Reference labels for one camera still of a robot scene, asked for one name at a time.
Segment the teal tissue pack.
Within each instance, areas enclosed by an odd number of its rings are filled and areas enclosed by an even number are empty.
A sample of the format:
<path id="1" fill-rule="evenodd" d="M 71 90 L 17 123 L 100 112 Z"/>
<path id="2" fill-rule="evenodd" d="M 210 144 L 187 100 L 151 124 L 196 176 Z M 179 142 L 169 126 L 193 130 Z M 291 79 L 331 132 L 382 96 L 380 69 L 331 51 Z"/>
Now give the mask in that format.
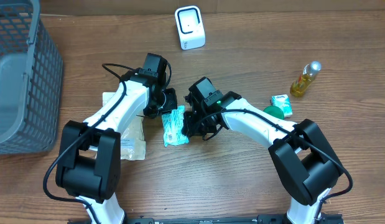
<path id="1" fill-rule="evenodd" d="M 182 134 L 185 112 L 184 105 L 178 106 L 176 110 L 172 110 L 169 114 L 162 115 L 162 124 L 164 127 L 164 146 L 178 146 L 188 144 L 189 139 Z"/>

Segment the white orange snack packet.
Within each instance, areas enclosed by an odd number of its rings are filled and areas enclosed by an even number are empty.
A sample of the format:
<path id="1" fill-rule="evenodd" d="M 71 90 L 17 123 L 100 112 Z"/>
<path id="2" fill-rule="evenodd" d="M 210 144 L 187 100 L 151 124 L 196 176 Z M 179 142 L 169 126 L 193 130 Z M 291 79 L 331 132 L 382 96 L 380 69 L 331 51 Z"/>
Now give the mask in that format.
<path id="1" fill-rule="evenodd" d="M 132 103 L 125 96 L 115 110 L 100 123 L 98 128 L 123 131 L 121 135 L 121 159 L 129 161 L 144 160 L 146 156 L 146 142 L 142 128 L 144 120 L 141 112 L 132 109 Z"/>

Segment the green lid white jar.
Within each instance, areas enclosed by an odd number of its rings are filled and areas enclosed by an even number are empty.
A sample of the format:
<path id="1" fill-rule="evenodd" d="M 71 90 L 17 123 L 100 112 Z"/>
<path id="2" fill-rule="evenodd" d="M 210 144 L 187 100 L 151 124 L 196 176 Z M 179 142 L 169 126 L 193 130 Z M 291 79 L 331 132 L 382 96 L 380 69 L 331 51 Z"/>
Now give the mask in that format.
<path id="1" fill-rule="evenodd" d="M 268 106 L 266 107 L 263 112 L 275 117 L 275 118 L 278 118 L 278 119 L 284 119 L 285 116 L 284 116 L 284 112 L 277 106 Z"/>

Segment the small teal packet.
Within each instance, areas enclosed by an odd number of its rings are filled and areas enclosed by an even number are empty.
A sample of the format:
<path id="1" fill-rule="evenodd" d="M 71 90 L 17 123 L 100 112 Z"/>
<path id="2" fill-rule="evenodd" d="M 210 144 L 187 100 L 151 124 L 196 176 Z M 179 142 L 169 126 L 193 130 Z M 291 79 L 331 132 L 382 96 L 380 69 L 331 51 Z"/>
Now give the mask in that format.
<path id="1" fill-rule="evenodd" d="M 271 105 L 280 108 L 285 118 L 290 118 L 293 115 L 292 105 L 286 94 L 271 96 Z"/>

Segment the yellow oil bottle silver cap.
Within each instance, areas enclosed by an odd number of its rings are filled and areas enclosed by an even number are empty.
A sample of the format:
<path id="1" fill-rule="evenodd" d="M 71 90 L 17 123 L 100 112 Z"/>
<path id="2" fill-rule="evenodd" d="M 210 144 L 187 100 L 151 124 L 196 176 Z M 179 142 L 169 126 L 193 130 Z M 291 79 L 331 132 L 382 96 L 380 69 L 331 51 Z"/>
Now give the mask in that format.
<path id="1" fill-rule="evenodd" d="M 307 64 L 302 74 L 292 82 L 290 86 L 290 94 L 295 97 L 301 97 L 307 91 L 307 88 L 316 79 L 316 76 L 322 69 L 322 64 L 318 61 L 312 61 Z"/>

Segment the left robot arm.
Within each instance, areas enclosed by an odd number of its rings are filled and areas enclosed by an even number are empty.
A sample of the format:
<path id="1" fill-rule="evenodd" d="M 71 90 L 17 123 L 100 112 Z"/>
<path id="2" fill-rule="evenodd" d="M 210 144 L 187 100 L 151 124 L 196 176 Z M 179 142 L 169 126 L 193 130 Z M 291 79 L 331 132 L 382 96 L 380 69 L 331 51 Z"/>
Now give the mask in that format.
<path id="1" fill-rule="evenodd" d="M 56 185 L 69 195 L 66 201 L 82 204 L 90 223 L 127 223 L 115 194 L 121 177 L 121 136 L 136 116 L 156 118 L 177 108 L 170 79 L 170 63 L 149 53 L 142 67 L 128 68 L 119 77 L 107 104 L 83 122 L 64 126 L 59 155 L 47 173 L 56 172 Z"/>

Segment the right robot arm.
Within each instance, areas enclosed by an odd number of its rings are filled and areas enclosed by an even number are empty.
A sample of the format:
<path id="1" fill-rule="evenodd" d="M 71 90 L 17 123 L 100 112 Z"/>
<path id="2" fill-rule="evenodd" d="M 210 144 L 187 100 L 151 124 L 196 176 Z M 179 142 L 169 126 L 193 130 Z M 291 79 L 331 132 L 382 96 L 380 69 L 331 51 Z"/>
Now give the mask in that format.
<path id="1" fill-rule="evenodd" d="M 269 151 L 283 187 L 291 196 L 285 214 L 261 214 L 257 223 L 343 223 L 341 215 L 321 211 L 325 198 L 343 174 L 342 164 L 316 123 L 271 116 L 235 92 L 222 94 L 203 77 L 185 97 L 187 137 L 216 135 L 220 129 L 244 134 Z"/>

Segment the white barcode scanner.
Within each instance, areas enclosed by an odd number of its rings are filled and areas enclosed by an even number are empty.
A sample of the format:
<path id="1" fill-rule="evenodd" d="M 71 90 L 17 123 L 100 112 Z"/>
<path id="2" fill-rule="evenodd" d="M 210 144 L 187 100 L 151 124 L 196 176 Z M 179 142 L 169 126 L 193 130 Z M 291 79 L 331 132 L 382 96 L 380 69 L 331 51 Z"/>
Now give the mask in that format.
<path id="1" fill-rule="evenodd" d="M 195 5 L 180 7 L 175 11 L 174 16 L 181 49 L 203 47 L 206 37 L 200 9 Z"/>

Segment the dark grey plastic mesh basket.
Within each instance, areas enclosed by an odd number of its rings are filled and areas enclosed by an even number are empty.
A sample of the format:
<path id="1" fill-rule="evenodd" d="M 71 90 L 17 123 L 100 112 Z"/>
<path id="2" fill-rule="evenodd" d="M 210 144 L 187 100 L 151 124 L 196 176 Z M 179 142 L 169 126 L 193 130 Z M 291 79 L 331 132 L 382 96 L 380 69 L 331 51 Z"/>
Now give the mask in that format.
<path id="1" fill-rule="evenodd" d="M 55 144 L 63 60 L 40 18 L 40 2 L 0 1 L 0 155 Z"/>

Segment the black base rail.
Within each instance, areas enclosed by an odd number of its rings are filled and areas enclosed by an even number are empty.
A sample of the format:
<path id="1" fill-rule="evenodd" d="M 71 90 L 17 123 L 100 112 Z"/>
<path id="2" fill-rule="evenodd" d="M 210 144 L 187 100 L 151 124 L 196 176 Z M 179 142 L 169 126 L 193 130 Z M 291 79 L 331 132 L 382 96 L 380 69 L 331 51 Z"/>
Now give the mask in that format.
<path id="1" fill-rule="evenodd" d="M 68 224 L 87 224 L 89 220 L 69 220 Z M 286 215 L 258 215 L 257 217 L 231 217 L 231 218 L 186 218 L 186 219 L 162 219 L 153 218 L 129 218 L 128 224 L 282 224 L 287 221 Z M 322 214 L 319 224 L 344 224 L 342 215 Z"/>

